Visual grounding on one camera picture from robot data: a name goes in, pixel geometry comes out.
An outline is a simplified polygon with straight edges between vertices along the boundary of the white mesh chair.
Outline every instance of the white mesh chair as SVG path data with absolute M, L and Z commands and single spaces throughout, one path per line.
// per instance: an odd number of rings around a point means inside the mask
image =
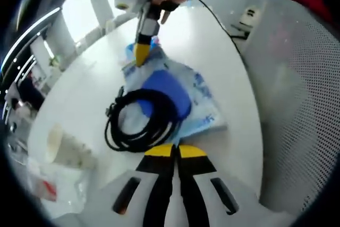
M 299 215 L 316 198 L 340 149 L 338 34 L 302 5 L 266 0 L 242 51 L 260 111 L 260 201 Z

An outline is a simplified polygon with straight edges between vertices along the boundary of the round table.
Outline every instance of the round table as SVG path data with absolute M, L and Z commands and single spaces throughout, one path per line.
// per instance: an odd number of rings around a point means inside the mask
M 48 132 L 60 123 L 98 157 L 96 188 L 138 166 L 142 153 L 115 152 L 104 141 L 105 109 L 124 85 L 119 62 L 125 59 L 125 48 L 134 41 L 136 28 L 137 19 L 118 27 L 63 73 L 32 126 L 28 139 L 31 157 L 44 162 Z M 231 39 L 204 7 L 182 7 L 161 26 L 159 40 L 169 58 L 202 74 L 227 122 L 227 129 L 185 139 L 185 144 L 203 149 L 217 170 L 239 178 L 259 197 L 263 164 L 259 114 L 247 72 Z M 66 168 L 58 167 L 58 171 L 74 175 Z

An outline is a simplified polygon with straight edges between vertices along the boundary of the white cup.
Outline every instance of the white cup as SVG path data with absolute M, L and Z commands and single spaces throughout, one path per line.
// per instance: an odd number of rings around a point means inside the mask
M 46 161 L 75 169 L 93 169 L 96 165 L 91 149 L 58 124 L 48 134 Z

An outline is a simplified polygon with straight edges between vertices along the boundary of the black wire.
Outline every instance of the black wire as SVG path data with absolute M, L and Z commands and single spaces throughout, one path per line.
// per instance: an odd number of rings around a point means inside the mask
M 229 32 L 223 27 L 222 23 L 219 21 L 218 17 L 215 15 L 215 13 L 207 6 L 206 3 L 204 3 L 202 0 L 198 0 L 199 2 L 202 3 L 202 5 L 204 5 L 208 10 L 209 12 L 214 16 L 215 20 L 218 22 L 219 26 L 223 29 L 223 31 L 230 37 L 231 41 L 233 42 L 237 52 L 239 53 L 239 55 L 241 55 L 238 47 L 236 46 L 236 43 L 232 40 L 233 38 L 238 38 L 238 39 L 242 39 L 242 40 L 246 40 L 247 38 L 246 37 L 240 37 L 240 36 L 232 36 L 229 34 Z
M 123 108 L 136 102 L 146 100 L 152 104 L 152 114 L 147 125 L 136 134 L 126 134 L 118 126 L 118 118 Z M 156 90 L 139 89 L 119 95 L 115 103 L 106 112 L 108 120 L 105 126 L 105 141 L 109 148 L 115 151 L 133 153 L 146 152 L 153 146 L 163 144 L 175 131 L 179 124 L 177 110 L 172 100 Z M 117 147 L 108 140 L 107 131 L 110 126 L 111 138 Z

